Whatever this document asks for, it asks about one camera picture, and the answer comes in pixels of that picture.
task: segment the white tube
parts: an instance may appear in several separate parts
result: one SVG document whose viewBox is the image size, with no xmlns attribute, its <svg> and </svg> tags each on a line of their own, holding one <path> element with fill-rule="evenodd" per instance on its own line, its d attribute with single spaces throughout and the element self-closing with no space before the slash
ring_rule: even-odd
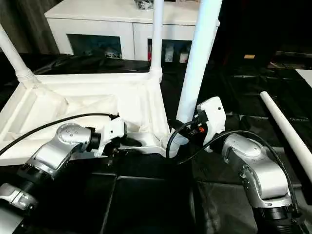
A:
<svg viewBox="0 0 312 234">
<path fill-rule="evenodd" d="M 312 154 L 310 150 L 280 111 L 270 95 L 264 91 L 261 92 L 260 96 L 312 182 Z"/>
<path fill-rule="evenodd" d="M 25 65 L 19 53 L 9 39 L 7 33 L 0 24 L 0 48 L 13 66 L 16 76 L 20 82 L 33 82 L 36 80 L 35 75 Z"/>
<path fill-rule="evenodd" d="M 152 73 L 161 73 L 162 13 L 164 0 L 154 0 L 153 38 L 152 38 Z"/>
<path fill-rule="evenodd" d="M 201 82 L 215 38 L 215 27 L 222 0 L 201 0 L 196 30 L 185 73 L 179 108 L 176 118 L 183 123 L 191 121 L 197 103 Z"/>
</svg>

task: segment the white tabletop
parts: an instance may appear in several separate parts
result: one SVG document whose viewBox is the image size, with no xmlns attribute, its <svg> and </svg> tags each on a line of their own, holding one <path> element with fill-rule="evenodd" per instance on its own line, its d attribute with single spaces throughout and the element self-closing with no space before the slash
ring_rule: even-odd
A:
<svg viewBox="0 0 312 234">
<path fill-rule="evenodd" d="M 164 24 L 196 25 L 199 3 L 165 2 Z M 47 18 L 153 23 L 153 10 L 140 10 L 134 0 L 64 0 L 45 13 Z"/>
<path fill-rule="evenodd" d="M 296 69 L 296 71 L 302 76 L 303 79 L 312 87 L 312 70 L 300 70 Z"/>
</svg>

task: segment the robotic arm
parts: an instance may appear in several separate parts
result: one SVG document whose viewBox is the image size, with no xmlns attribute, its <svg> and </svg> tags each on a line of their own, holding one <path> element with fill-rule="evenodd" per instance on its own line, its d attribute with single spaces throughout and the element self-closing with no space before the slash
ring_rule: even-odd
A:
<svg viewBox="0 0 312 234">
<path fill-rule="evenodd" d="M 196 138 L 194 135 L 197 133 L 206 132 L 205 145 L 225 131 L 226 115 L 219 97 L 199 104 L 197 112 L 198 124 L 181 134 L 198 144 L 192 138 Z M 238 175 L 253 209 L 259 233 L 309 233 L 301 214 L 293 212 L 287 178 L 280 166 L 268 157 L 267 148 L 255 140 L 232 133 L 205 150 L 221 153 L 224 162 L 231 165 Z"/>
<path fill-rule="evenodd" d="M 101 156 L 108 143 L 124 136 L 125 124 L 120 117 L 110 121 L 101 133 L 74 123 L 61 125 L 53 139 L 18 170 L 14 184 L 0 186 L 0 199 L 23 211 L 33 209 L 40 192 L 64 170 L 74 153 L 97 150 L 95 157 Z"/>
</svg>

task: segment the curtain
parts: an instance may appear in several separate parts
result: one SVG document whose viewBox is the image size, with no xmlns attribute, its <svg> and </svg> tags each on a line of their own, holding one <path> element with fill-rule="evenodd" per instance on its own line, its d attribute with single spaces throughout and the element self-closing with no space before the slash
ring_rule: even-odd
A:
<svg viewBox="0 0 312 234">
<path fill-rule="evenodd" d="M 44 13 L 62 0 L 0 0 L 0 22 L 20 53 L 57 54 Z"/>
</svg>

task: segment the black cable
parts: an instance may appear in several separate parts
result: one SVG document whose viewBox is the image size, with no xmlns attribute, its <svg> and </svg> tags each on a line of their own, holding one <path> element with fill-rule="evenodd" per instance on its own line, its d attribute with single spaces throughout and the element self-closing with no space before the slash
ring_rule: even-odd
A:
<svg viewBox="0 0 312 234">
<path fill-rule="evenodd" d="M 181 125 L 178 129 L 176 129 L 174 131 L 174 133 L 172 133 L 172 135 L 170 136 L 169 140 L 168 140 L 168 143 L 167 143 L 167 148 L 166 148 L 166 158 L 170 158 L 170 147 L 171 147 L 171 144 L 175 138 L 175 136 L 185 127 L 193 124 L 193 123 L 196 123 L 197 121 L 196 120 L 192 120 L 190 122 L 187 122 L 187 123 L 184 123 L 183 125 Z"/>
<path fill-rule="evenodd" d="M 185 159 L 183 161 L 178 162 L 177 164 L 182 164 L 182 163 L 185 163 L 185 162 L 191 160 L 196 155 L 198 155 L 200 152 L 204 151 L 208 146 L 210 146 L 215 141 L 219 140 L 220 138 L 222 138 L 224 136 L 228 136 L 228 135 L 231 135 L 231 134 L 234 134 L 234 133 L 249 134 L 249 135 L 252 135 L 252 136 L 258 138 L 261 141 L 261 143 L 264 146 L 266 146 L 269 149 L 269 151 L 273 154 L 274 158 L 276 159 L 276 163 L 280 166 L 280 168 L 282 169 L 282 171 L 285 174 L 285 177 L 286 177 L 286 180 L 287 180 L 287 183 L 288 183 L 288 189 L 289 189 L 289 192 L 291 194 L 293 208 L 294 208 L 295 212 L 297 213 L 297 215 L 299 215 L 300 214 L 300 209 L 299 209 L 298 201 L 297 201 L 297 198 L 296 198 L 296 194 L 294 192 L 291 179 L 289 177 L 289 174 L 288 174 L 288 172 L 287 172 L 283 162 L 281 161 L 281 159 L 279 158 L 277 152 L 273 149 L 273 147 L 268 142 L 266 142 L 262 137 L 258 136 L 257 134 L 255 134 L 253 132 L 244 131 L 244 130 L 234 130 L 234 131 L 221 133 L 218 136 L 216 136 L 215 138 L 213 138 L 211 141 L 209 141 L 208 143 L 204 144 L 203 147 L 200 150 L 198 150 L 196 153 L 194 153 L 192 156 L 190 156 L 189 158 L 187 158 L 187 159 Z"/>
<path fill-rule="evenodd" d="M 36 133 L 44 128 L 47 128 L 47 127 L 50 127 L 52 125 L 55 125 L 55 124 L 58 124 L 58 123 L 62 123 L 62 122 L 65 122 L 67 120 L 71 120 L 71 119 L 74 119 L 74 118 L 80 118 L 80 117 L 85 117 L 85 116 L 108 116 L 110 118 L 113 118 L 115 117 L 114 115 L 111 115 L 111 114 L 107 114 L 107 113 L 87 113 L 87 114 L 81 114 L 81 115 L 75 115 L 75 116 L 70 116 L 70 117 L 66 117 L 66 118 L 61 118 L 61 119 L 58 119 L 56 121 L 53 121 L 53 122 L 50 122 L 50 123 L 47 123 L 47 124 L 44 124 L 40 127 L 37 127 L 23 135 L 21 135 L 19 138 L 13 140 L 10 144 L 8 144 L 7 146 L 5 146 L 3 149 L 0 150 L 0 156 L 5 152 L 7 151 L 8 149 L 10 149 L 12 146 L 14 146 L 15 144 L 17 144 L 18 142 L 20 142 L 21 140 L 25 139 L 26 137 L 30 136 L 31 134 L 33 133 Z"/>
</svg>

